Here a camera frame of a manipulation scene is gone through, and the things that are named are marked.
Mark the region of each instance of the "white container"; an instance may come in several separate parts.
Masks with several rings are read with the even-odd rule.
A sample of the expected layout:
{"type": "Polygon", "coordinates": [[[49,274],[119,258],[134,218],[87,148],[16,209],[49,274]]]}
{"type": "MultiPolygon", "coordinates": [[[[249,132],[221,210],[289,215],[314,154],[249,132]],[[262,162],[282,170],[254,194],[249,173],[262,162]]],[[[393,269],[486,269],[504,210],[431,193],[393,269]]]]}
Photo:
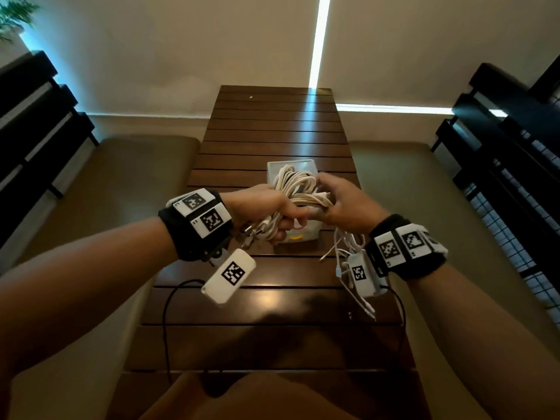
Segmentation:
{"type": "MultiPolygon", "coordinates": [[[[302,161],[279,161],[267,163],[267,180],[269,184],[274,184],[274,179],[280,172],[284,165],[293,165],[296,172],[309,171],[314,176],[317,176],[318,171],[313,159],[304,159],[302,161]]],[[[296,228],[299,227],[297,220],[295,221],[296,228]]],[[[307,221],[307,225],[300,230],[289,230],[286,232],[286,238],[279,243],[297,243],[307,240],[318,239],[318,233],[321,231],[323,223],[321,221],[307,221]]]]}

